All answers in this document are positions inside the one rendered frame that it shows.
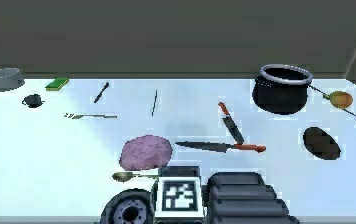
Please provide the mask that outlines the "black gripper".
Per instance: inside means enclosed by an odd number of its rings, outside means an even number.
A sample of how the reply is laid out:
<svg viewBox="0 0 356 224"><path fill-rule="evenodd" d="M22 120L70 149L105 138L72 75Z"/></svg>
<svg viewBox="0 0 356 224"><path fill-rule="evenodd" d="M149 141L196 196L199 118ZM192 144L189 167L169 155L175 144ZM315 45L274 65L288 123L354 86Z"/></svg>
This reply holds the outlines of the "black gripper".
<svg viewBox="0 0 356 224"><path fill-rule="evenodd" d="M128 189L115 195L106 204L100 224L153 224L150 192Z"/></svg>

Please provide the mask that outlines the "olive metal spoon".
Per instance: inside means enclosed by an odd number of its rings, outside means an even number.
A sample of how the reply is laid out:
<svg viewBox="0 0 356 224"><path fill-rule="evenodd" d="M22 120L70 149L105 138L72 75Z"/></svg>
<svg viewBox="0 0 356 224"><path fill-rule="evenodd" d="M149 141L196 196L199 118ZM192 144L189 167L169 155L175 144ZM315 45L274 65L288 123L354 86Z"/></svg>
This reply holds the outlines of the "olive metal spoon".
<svg viewBox="0 0 356 224"><path fill-rule="evenodd" d="M144 178L152 178L152 179L158 179L158 175L148 175L148 174L138 174L138 173L133 173L133 172L115 172L112 174L112 178L117 181L117 182L128 182L133 178L136 177L144 177Z"/></svg>

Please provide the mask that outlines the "purple lumpy blob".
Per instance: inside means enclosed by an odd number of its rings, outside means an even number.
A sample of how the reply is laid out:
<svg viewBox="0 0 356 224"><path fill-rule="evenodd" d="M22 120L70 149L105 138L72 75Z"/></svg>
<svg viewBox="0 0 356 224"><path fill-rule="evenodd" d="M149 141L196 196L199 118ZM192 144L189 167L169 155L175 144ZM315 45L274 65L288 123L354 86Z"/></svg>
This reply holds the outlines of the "purple lumpy blob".
<svg viewBox="0 0 356 224"><path fill-rule="evenodd" d="M125 171L142 171L166 166L172 156L171 143L160 136L144 135L127 141L119 165Z"/></svg>

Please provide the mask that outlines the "grey metal fork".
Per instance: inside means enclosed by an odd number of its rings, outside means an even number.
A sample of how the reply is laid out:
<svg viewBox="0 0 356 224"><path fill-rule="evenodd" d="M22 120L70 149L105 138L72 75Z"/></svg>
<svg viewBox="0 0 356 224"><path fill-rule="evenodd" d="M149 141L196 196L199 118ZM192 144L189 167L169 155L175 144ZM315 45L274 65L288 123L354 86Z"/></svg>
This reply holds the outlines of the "grey metal fork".
<svg viewBox="0 0 356 224"><path fill-rule="evenodd" d="M93 118L104 118L104 119L116 119L118 118L118 116L116 115L104 115L104 114L69 114L66 113L64 116L64 118L68 118L68 119L82 119L84 117L93 117Z"/></svg>

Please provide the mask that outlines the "thin dark pencil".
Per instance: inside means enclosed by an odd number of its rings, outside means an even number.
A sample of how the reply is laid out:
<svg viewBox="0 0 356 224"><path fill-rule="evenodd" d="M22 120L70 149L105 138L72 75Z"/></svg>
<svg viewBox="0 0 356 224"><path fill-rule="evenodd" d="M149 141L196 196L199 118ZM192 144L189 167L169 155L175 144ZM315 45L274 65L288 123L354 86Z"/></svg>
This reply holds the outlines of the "thin dark pencil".
<svg viewBox="0 0 356 224"><path fill-rule="evenodd" d="M158 99L158 90L155 90L155 95L154 95L154 100L153 100L153 106L152 106L151 116L154 116L155 108L156 108L156 104L157 104L157 99Z"/></svg>

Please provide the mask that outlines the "black butter knife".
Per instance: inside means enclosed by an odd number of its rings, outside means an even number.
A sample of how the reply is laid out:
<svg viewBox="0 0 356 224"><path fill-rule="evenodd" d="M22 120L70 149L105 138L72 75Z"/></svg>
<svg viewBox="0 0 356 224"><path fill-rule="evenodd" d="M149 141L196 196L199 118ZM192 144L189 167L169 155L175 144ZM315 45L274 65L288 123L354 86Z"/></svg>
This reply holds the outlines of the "black butter knife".
<svg viewBox="0 0 356 224"><path fill-rule="evenodd" d="M103 92L109 87L110 83L109 82L106 82L105 85L103 86L103 88L101 89L101 91L99 92L99 94L95 97L94 99L94 103L97 103L100 98L102 97L103 95Z"/></svg>

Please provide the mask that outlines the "green yellow sponge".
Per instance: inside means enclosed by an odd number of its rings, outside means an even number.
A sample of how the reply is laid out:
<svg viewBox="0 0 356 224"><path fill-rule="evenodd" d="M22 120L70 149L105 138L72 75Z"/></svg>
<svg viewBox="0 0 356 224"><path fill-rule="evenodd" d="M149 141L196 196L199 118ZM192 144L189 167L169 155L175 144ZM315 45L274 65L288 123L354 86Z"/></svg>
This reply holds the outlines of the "green yellow sponge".
<svg viewBox="0 0 356 224"><path fill-rule="evenodd" d="M47 91L59 91L63 86L69 82L68 78L56 78L51 83L49 83L45 89Z"/></svg>

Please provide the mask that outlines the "grey pan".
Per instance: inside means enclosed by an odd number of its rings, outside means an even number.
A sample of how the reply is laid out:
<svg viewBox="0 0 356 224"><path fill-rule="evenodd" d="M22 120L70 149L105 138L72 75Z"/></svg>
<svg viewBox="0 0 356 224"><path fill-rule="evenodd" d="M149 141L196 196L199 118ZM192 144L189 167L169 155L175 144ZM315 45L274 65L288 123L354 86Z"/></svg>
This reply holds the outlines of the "grey pan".
<svg viewBox="0 0 356 224"><path fill-rule="evenodd" d="M0 92L18 89L25 84L25 80L18 68L0 69Z"/></svg>

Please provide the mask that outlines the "large black pot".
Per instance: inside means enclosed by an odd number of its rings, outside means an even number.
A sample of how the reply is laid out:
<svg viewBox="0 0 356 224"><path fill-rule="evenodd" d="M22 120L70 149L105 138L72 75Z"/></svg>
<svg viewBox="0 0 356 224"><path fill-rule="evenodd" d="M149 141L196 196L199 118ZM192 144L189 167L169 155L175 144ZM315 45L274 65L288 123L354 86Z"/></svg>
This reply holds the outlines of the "large black pot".
<svg viewBox="0 0 356 224"><path fill-rule="evenodd" d="M307 102L313 74L293 65L267 64L260 68L252 91L254 103L264 111L290 115Z"/></svg>

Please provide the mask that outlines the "dark oval plate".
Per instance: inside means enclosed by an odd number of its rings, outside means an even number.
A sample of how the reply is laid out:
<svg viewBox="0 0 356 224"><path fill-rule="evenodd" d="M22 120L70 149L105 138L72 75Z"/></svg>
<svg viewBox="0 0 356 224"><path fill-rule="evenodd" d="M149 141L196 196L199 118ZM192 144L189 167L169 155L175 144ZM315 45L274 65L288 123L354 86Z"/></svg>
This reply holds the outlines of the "dark oval plate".
<svg viewBox="0 0 356 224"><path fill-rule="evenodd" d="M306 128L302 139L306 150L319 159L337 160L341 155L336 141L319 127Z"/></svg>

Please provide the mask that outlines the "orange round potato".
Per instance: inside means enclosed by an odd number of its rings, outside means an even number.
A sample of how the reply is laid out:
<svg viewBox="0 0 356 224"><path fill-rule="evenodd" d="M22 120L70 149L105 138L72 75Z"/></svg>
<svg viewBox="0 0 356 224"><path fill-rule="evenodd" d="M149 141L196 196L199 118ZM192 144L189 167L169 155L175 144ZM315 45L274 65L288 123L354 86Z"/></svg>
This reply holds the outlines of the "orange round potato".
<svg viewBox="0 0 356 224"><path fill-rule="evenodd" d="M343 91L334 91L329 95L330 103L338 109L346 109L353 103L353 97Z"/></svg>

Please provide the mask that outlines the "long red-handled knife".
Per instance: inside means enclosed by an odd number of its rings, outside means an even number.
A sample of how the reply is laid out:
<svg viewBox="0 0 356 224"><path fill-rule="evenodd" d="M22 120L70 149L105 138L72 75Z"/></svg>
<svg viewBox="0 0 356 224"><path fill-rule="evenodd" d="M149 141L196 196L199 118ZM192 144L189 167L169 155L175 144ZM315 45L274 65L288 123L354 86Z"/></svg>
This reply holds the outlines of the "long red-handled knife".
<svg viewBox="0 0 356 224"><path fill-rule="evenodd" d="M207 151L223 152L228 149L237 149L242 151L255 151L258 153L266 150L265 146L252 145L252 144L227 144L227 143L212 143L212 142L177 142L177 145L182 147L201 149Z"/></svg>

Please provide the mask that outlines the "short red-handled knife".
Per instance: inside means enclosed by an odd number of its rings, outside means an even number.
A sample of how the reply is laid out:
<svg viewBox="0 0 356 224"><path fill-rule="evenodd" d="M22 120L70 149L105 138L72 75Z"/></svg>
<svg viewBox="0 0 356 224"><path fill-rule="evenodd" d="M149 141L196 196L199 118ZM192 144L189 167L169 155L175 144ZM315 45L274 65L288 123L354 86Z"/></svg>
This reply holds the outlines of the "short red-handled knife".
<svg viewBox="0 0 356 224"><path fill-rule="evenodd" d="M232 119L230 113L227 110L227 107L225 106L225 104L223 102L219 102L218 106L221 108L224 117L222 118L226 128L228 129L229 133L231 134L231 136L233 137L233 139L235 140L235 142L237 144L243 144L244 143L244 138L241 134L241 132L239 131L237 125L235 124L234 120Z"/></svg>

